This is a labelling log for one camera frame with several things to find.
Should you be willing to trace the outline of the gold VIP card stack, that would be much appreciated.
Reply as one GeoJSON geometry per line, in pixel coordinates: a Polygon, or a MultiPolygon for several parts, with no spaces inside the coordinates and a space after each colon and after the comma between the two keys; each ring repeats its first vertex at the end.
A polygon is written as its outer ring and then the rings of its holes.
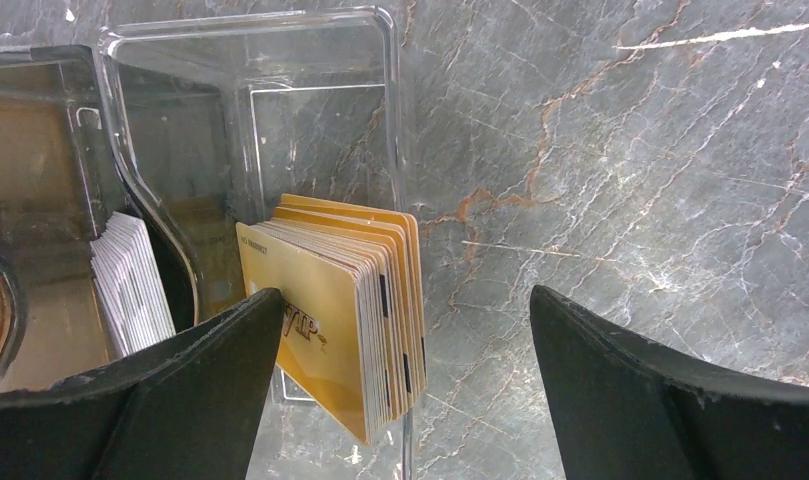
{"type": "Polygon", "coordinates": [[[427,386],[415,218],[285,194],[269,220],[235,230],[246,291],[285,301],[277,365],[371,444],[427,386]]]}

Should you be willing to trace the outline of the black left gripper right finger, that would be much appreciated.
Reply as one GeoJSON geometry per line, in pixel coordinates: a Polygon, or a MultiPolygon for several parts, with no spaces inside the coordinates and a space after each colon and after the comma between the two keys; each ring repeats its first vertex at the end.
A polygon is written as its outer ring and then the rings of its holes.
{"type": "Polygon", "coordinates": [[[537,285],[530,324],[569,479],[809,479],[809,387],[686,355],[537,285]]]}

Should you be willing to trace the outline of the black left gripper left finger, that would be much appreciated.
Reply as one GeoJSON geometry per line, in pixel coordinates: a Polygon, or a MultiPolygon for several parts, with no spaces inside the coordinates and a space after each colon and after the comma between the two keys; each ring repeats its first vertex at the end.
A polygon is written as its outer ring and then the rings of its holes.
{"type": "Polygon", "coordinates": [[[0,479],[242,479],[285,302],[262,289],[137,353],[0,393],[0,479]]]}

